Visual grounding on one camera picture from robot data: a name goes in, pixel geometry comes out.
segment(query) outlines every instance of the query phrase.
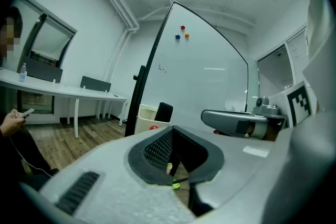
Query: yellow object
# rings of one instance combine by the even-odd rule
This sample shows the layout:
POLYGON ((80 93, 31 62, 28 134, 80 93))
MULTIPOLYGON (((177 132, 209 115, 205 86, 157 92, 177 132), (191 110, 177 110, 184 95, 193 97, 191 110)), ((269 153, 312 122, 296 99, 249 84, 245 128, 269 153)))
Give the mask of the yellow object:
POLYGON ((180 188, 180 183, 173 184, 173 189, 178 189, 180 188))

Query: black rubber pad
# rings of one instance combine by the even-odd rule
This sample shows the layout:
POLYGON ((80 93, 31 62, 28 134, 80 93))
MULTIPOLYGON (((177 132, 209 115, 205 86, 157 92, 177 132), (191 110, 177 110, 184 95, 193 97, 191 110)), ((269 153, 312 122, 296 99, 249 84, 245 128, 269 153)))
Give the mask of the black rubber pad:
POLYGON ((82 174, 62 195, 56 206, 65 213, 72 215, 93 187, 98 177, 99 175, 94 172, 82 174))

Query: hand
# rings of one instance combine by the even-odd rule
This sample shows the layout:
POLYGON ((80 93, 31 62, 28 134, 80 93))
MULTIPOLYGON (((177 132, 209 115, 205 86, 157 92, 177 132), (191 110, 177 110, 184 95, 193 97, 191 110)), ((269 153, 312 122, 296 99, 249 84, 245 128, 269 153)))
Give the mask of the hand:
POLYGON ((4 122, 0 126, 3 137, 11 136, 24 127, 26 119, 19 118, 21 113, 13 109, 6 115, 4 122))

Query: wooden floor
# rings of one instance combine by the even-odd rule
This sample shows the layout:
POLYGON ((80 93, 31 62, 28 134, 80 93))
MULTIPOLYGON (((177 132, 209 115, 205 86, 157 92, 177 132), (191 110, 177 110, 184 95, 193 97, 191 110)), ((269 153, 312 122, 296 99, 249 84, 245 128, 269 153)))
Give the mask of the wooden floor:
MULTIPOLYGON (((124 137, 126 126, 119 126, 117 120, 79 120, 78 134, 75 138, 73 122, 28 125, 43 157, 51 168, 64 169, 86 152, 108 141, 124 137)), ((176 179, 187 177, 188 173, 180 165, 175 174, 176 179)), ((188 181, 182 182, 180 189, 175 190, 178 198, 187 206, 189 199, 188 181)))

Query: table leg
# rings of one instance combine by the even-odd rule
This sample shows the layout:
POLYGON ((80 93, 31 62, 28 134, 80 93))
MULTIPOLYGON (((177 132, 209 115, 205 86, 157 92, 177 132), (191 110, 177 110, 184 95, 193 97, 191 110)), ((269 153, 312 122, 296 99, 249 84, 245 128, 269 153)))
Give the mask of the table leg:
POLYGON ((109 109, 109 114, 107 115, 107 118, 111 118, 111 110, 112 110, 112 101, 110 102, 110 109, 109 109))
POLYGON ((68 111, 67 111, 67 124, 70 124, 70 105, 71 105, 71 98, 68 98, 68 111))
POLYGON ((105 119, 105 115, 106 115, 106 110, 107 110, 107 104, 109 101, 104 101, 104 107, 103 107, 103 117, 102 119, 105 119))
POLYGON ((124 101, 124 103, 122 104, 122 110, 121 110, 121 114, 120 114, 120 121, 119 121, 119 126, 122 125, 122 121, 125 117, 125 108, 126 108, 126 101, 124 101))
POLYGON ((78 106, 79 106, 79 99, 76 99, 75 103, 75 117, 74 117, 74 123, 75 123, 75 138, 78 138, 78 106))
POLYGON ((97 103, 97 110, 96 110, 96 119, 98 120, 100 117, 100 106, 101 106, 101 101, 99 100, 97 103))

